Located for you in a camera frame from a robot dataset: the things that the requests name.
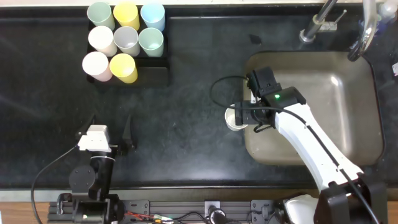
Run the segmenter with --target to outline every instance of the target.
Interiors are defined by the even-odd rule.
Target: black tray
[[[140,28],[138,30],[138,34],[141,33],[142,30],[147,28],[147,25],[139,18]],[[119,22],[114,18],[115,28],[113,30],[116,31],[120,28]],[[89,21],[88,30],[92,30],[95,25]],[[145,51],[141,48],[139,55],[133,57],[136,63],[138,78],[134,83],[124,83],[114,75],[112,78],[106,82],[100,82],[93,78],[91,75],[87,75],[86,79],[88,82],[96,85],[96,86],[118,86],[122,88],[151,88],[151,87],[167,87],[169,85],[169,60],[168,60],[168,39],[167,39],[167,18],[165,18],[165,29],[162,31],[164,36],[164,50],[163,55],[161,57],[149,57]],[[87,53],[95,51],[94,47],[92,47],[89,43],[87,43]],[[123,53],[120,49],[116,52],[116,54]]]

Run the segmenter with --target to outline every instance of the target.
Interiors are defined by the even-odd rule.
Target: stainless steel sink
[[[282,88],[294,86],[307,99],[318,124],[340,151],[357,165],[374,164],[381,156],[381,133],[376,91],[370,65],[345,52],[264,52],[253,55],[245,73],[270,66]],[[244,99],[250,100],[244,85]],[[303,164],[290,143],[275,129],[256,134],[244,130],[246,149],[258,162]]]

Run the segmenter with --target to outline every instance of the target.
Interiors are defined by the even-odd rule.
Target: chrome faucet
[[[305,43],[311,43],[315,40],[315,34],[318,32],[330,32],[337,30],[337,22],[344,15],[346,10],[335,22],[325,22],[326,16],[329,14],[330,10],[336,4],[337,0],[328,0],[325,5],[323,5],[321,11],[314,15],[308,27],[300,32],[300,39]],[[377,22],[377,12],[376,12],[376,0],[363,0],[363,31],[361,37],[351,47],[351,51],[348,54],[348,60],[354,62],[369,47],[372,41],[374,33],[376,31]]]

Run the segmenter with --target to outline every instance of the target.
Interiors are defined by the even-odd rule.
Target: wooden surface
[[[49,203],[36,203],[39,217],[47,221]],[[0,202],[2,224],[37,224],[30,202]],[[388,202],[388,219],[390,224],[398,224],[398,202]]]

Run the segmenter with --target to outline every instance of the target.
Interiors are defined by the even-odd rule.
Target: metal sink
[[[374,164],[384,142],[370,65],[345,52],[264,52],[253,55],[245,73],[270,66],[282,88],[294,86],[307,99],[318,124],[340,151],[357,165]],[[244,99],[251,92],[244,85]],[[275,129],[256,134],[244,130],[246,149],[258,162],[303,164],[290,143]]]

